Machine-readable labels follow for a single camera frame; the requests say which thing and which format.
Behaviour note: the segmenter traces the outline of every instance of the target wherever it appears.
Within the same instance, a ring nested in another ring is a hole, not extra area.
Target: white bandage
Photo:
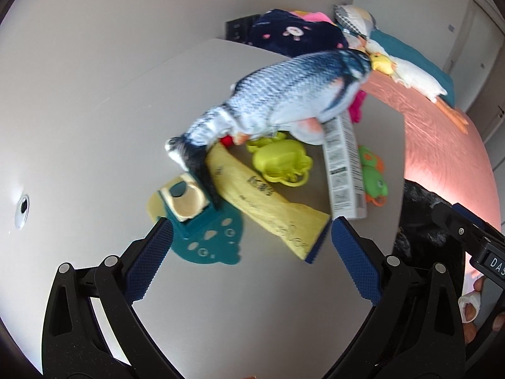
[[[466,319],[465,308],[468,304],[472,304],[475,308],[475,316],[469,320]],[[480,292],[470,292],[458,299],[458,305],[460,306],[461,320],[463,323],[473,322],[474,319],[479,314],[480,310]]]

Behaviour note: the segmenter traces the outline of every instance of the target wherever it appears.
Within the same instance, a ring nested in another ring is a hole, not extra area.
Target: dark blue blanket
[[[252,26],[246,44],[287,57],[348,47],[342,31],[329,22],[309,22],[283,10],[271,10]]]

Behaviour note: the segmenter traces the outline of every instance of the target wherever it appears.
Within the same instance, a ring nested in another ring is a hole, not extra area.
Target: green turtle toy
[[[367,194],[367,202],[372,202],[378,207],[382,207],[387,200],[387,184],[382,176],[384,163],[368,148],[360,145],[358,147],[359,158],[363,170],[363,185]]]

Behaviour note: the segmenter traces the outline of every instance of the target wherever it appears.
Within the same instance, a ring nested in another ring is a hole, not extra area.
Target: pink fabric
[[[496,182],[473,123],[467,118],[468,134],[463,134],[426,97],[378,71],[362,88],[405,116],[405,178],[500,229]]]
[[[367,93],[365,93],[363,90],[359,90],[356,94],[354,102],[349,107],[350,119],[354,123],[361,121],[361,104],[363,104],[363,101],[366,97]]]
[[[303,18],[305,21],[312,21],[312,22],[330,22],[331,24],[335,24],[330,17],[328,17],[326,14],[322,12],[309,12],[307,14],[301,15],[298,14],[297,12],[292,11],[291,14],[294,14],[300,18]]]

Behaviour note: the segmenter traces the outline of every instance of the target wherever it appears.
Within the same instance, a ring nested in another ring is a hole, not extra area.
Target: table surface
[[[209,40],[123,87],[32,162],[24,178],[31,201],[26,226],[3,229],[9,237],[8,247],[0,247],[0,277],[12,282],[0,294],[2,318],[35,365],[59,264],[96,266],[145,236],[152,226],[147,199],[180,173],[163,149],[166,139],[227,98],[236,80],[282,59]],[[367,218],[353,226],[385,254],[400,218],[404,132],[400,113],[367,97],[355,133],[384,160],[389,197],[382,208],[369,205]],[[314,159],[309,183],[277,189],[292,202],[329,213],[321,148],[307,151]],[[354,337],[370,302],[358,294],[329,240],[309,265],[244,216],[241,256],[235,266],[196,265],[170,252],[146,297],[134,303],[140,320],[187,379],[319,379]],[[93,304],[113,353],[124,358],[99,301]]]

